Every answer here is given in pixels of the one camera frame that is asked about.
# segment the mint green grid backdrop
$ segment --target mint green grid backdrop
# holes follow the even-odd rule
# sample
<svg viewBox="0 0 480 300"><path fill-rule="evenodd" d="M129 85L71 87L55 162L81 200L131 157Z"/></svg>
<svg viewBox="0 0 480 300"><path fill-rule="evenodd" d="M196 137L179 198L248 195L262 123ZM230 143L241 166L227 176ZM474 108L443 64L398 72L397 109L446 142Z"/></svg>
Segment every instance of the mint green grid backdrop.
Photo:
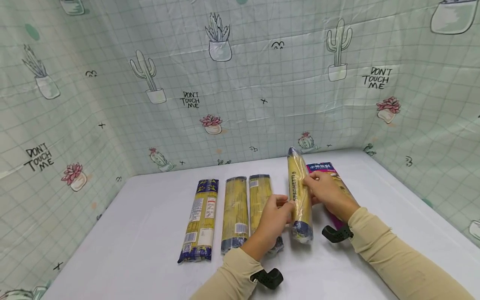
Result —
<svg viewBox="0 0 480 300"><path fill-rule="evenodd" d="M129 177L290 146L363 149L480 245L478 0L450 2L2 1L0 296Z"/></svg>

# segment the black wrist strap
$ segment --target black wrist strap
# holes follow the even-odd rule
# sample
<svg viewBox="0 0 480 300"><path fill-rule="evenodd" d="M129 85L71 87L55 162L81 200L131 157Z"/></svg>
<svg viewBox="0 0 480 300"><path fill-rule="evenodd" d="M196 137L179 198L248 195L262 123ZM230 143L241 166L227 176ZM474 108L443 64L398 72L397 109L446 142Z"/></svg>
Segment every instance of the black wrist strap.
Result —
<svg viewBox="0 0 480 300"><path fill-rule="evenodd" d="M348 225L344 225L339 230L333 229L331 226L327 225L322 230L322 234L327 240L331 241L332 243L340 243L349 238L353 238L353 232L350 230Z"/></svg>
<svg viewBox="0 0 480 300"><path fill-rule="evenodd" d="M265 271L265 269L263 269L262 271L250 276L250 280L252 282L255 282L255 280L257 280L269 289L276 289L280 285L280 283L282 283L283 276L282 273L276 268L272 269L268 273Z"/></svg>

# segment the forearm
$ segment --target forearm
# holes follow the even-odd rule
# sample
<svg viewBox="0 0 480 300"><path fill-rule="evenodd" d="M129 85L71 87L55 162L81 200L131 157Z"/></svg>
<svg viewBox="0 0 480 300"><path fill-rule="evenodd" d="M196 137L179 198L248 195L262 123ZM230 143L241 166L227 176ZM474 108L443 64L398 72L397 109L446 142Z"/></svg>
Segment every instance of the forearm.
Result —
<svg viewBox="0 0 480 300"><path fill-rule="evenodd" d="M348 221L352 245L400 300L467 300L473 297L442 268L408 246L366 208Z"/></svg>
<svg viewBox="0 0 480 300"><path fill-rule="evenodd" d="M223 265L191 299L248 299L257 286L250 276L262 269L260 263L242 249L232 249L225 254Z"/></svg>

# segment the white tablecloth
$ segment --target white tablecloth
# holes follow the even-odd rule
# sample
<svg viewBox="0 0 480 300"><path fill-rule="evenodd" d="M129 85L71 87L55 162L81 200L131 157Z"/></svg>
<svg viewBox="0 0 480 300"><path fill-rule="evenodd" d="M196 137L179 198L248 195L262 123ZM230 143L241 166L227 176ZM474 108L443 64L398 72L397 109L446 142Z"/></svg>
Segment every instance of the white tablecloth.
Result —
<svg viewBox="0 0 480 300"><path fill-rule="evenodd" d="M305 155L309 163L332 162L354 197L411 246L436 262L480 299L480 249L414 193L358 150ZM222 264L225 180L270 174L274 193L288 194L287 159L136 176L127 181L43 299L187 299ZM219 179L212 262L177 265L197 183ZM264 260L284 282L275 291L257 288L254 299L396 299L350 243L322 235L328 217L314 207L312 246L291 241Z"/></svg>

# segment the pasta package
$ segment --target pasta package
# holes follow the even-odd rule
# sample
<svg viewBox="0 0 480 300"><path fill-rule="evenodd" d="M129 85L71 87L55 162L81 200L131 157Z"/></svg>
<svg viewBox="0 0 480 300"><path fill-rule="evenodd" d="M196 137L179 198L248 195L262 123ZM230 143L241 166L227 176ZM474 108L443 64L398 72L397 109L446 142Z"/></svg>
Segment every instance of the pasta package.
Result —
<svg viewBox="0 0 480 300"><path fill-rule="evenodd" d="M225 186L222 254L240 247L248 237L247 178L233 177Z"/></svg>
<svg viewBox="0 0 480 300"><path fill-rule="evenodd" d="M308 176L307 167L301 154L291 147L288 150L288 183L290 200L295 201L292 212L292 236L302 244L313 240L312 203L310 192L303 179Z"/></svg>
<svg viewBox="0 0 480 300"><path fill-rule="evenodd" d="M264 211L268 198L272 195L270 187L270 175L258 174L249 178L250 187L250 233L253 234L260 224L260 218ZM283 239L278 237L275 246L268 251L268 254L275 255L283 249Z"/></svg>
<svg viewBox="0 0 480 300"><path fill-rule="evenodd" d="M177 263L212 260L218 179L200 180Z"/></svg>
<svg viewBox="0 0 480 300"><path fill-rule="evenodd" d="M332 163L310 164L310 165L307 165L307 169L310 173L313 173L315 171L320 171L323 173L330 174L330 176L332 176L335 183L343 191L343 193L348 197L352 198L353 200L355 200L355 198L353 198L352 194L350 193L350 190L347 188L347 186L341 179L340 175L333 167ZM327 210L327 214L330 217L330 220L332 220L336 229L340 229L345 225L342 221L340 221L336 216L334 216L328 210Z"/></svg>

